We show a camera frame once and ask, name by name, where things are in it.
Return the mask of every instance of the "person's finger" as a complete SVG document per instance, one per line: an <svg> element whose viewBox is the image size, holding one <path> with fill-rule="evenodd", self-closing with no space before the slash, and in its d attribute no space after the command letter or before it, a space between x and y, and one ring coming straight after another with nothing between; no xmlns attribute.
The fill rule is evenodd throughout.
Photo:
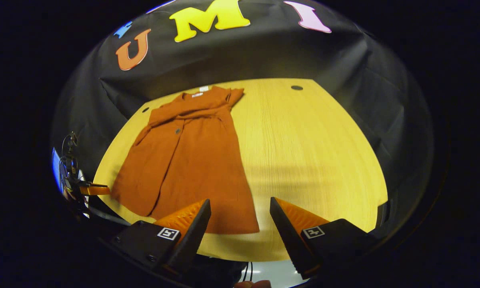
<svg viewBox="0 0 480 288"><path fill-rule="evenodd" d="M251 288L272 288L269 280L261 280L253 284Z"/></svg>
<svg viewBox="0 0 480 288"><path fill-rule="evenodd" d="M233 288L251 288L253 284L254 282L252 281L238 282L233 286Z"/></svg>

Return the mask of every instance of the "dress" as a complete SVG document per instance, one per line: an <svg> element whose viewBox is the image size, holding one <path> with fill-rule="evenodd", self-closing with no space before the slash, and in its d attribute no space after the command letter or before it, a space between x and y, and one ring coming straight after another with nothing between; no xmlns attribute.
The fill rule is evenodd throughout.
<svg viewBox="0 0 480 288"><path fill-rule="evenodd" d="M155 219L208 198L207 233L259 232L230 113L243 91L213 86L202 95L182 93L152 110L116 177L112 197Z"/></svg>

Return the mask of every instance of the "table surface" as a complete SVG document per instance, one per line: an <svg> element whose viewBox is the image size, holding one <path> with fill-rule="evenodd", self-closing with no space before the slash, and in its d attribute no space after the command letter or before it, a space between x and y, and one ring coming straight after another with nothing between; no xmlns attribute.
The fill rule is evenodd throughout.
<svg viewBox="0 0 480 288"><path fill-rule="evenodd" d="M375 228L377 207L388 200L382 169L357 124L327 91L313 80L295 78L214 85L244 88L244 96L231 115L260 232L206 233L198 254L234 261L289 259L269 213L272 196L329 221L344 218L366 232ZM295 90L292 86L303 89ZM142 111L158 108L181 92L139 108L108 147L95 183L112 188L130 147L148 123L150 113ZM153 218L131 212L110 195L99 197L130 223L154 222Z"/></svg>

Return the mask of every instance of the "letter m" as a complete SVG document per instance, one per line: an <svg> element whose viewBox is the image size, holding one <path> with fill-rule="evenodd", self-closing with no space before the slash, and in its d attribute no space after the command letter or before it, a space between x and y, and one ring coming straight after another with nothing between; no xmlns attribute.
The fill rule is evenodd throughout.
<svg viewBox="0 0 480 288"><path fill-rule="evenodd" d="M178 36L174 40L182 42L196 36L197 32L190 29L190 24L202 32L209 32L215 17L218 18L215 28L219 30L249 26L251 22L242 16L238 1L215 0L205 12L189 7L172 14L169 19L176 21L178 30Z"/></svg>

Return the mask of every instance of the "black backdrop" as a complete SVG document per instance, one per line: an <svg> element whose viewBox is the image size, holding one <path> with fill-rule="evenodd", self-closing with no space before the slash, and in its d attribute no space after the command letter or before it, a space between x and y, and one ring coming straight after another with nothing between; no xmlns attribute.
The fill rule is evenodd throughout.
<svg viewBox="0 0 480 288"><path fill-rule="evenodd" d="M299 15L280 0L242 0L238 5L249 27L213 29L176 43L169 15L189 6L206 10L211 2L178 0L134 19L122 39L110 33L100 41L60 93L50 146L61 155L60 143L74 131L79 166L92 181L118 131L145 102L209 83L309 78L337 100L373 148L386 180L389 212L372 233L382 238L395 231L421 199L434 155L430 112L412 73L362 26L308 0L301 3L314 7L332 34L302 29ZM122 71L115 51L148 27L151 48L145 60ZM444 146L436 141L436 156Z"/></svg>
<svg viewBox="0 0 480 288"><path fill-rule="evenodd" d="M54 193L50 167L41 159L70 73L100 39L156 4L1 4L0 281L150 285L149 277L83 233ZM480 5L445 7L424 0L326 5L399 55L424 92L437 95L427 99L431 113L452 132L450 171L428 217L399 248L356 270L349 284L480 286Z"/></svg>

